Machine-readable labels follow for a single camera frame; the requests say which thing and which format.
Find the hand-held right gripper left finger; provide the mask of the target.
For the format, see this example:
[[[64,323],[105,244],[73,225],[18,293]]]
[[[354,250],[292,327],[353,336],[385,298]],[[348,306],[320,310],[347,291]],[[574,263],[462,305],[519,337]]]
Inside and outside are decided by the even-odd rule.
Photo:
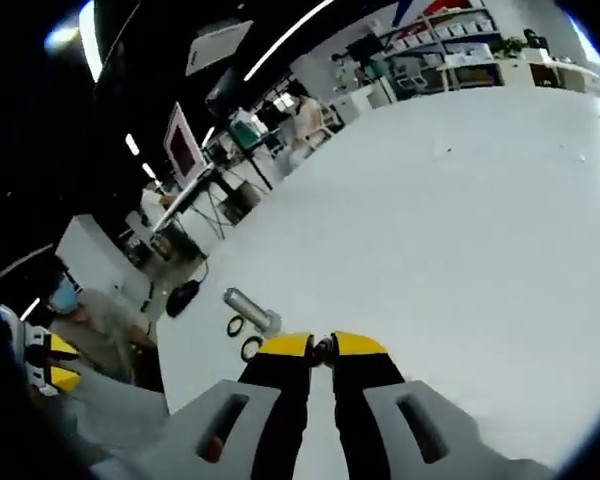
[[[264,342],[236,381],[171,416],[156,441],[92,467],[98,479],[290,479],[307,426],[313,337]]]

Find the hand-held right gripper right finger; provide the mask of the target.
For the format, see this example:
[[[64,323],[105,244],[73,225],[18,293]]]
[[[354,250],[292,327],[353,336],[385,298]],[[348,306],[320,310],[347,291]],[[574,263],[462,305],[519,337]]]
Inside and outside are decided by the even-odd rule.
[[[329,365],[335,422],[352,479],[550,479],[531,459],[509,459],[476,420],[426,383],[407,380],[377,341],[336,331]]]

